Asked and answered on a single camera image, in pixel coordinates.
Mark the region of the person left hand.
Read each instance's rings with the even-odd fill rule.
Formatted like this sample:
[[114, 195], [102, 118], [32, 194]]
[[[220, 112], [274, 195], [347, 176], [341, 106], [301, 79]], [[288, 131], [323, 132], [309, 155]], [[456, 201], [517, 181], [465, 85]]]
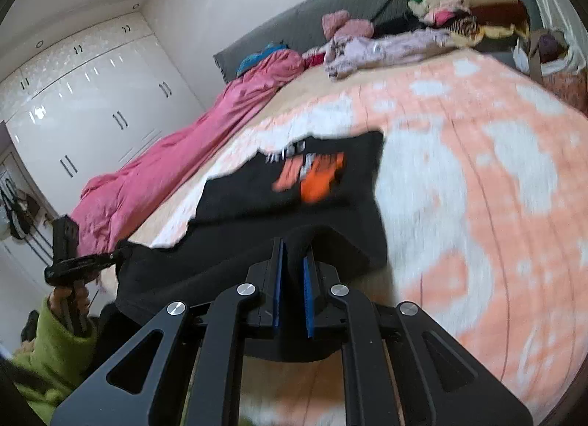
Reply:
[[48, 299], [54, 317], [68, 332], [78, 337], [91, 335], [87, 320], [90, 303], [89, 291], [83, 281], [76, 281], [71, 287], [54, 288]]

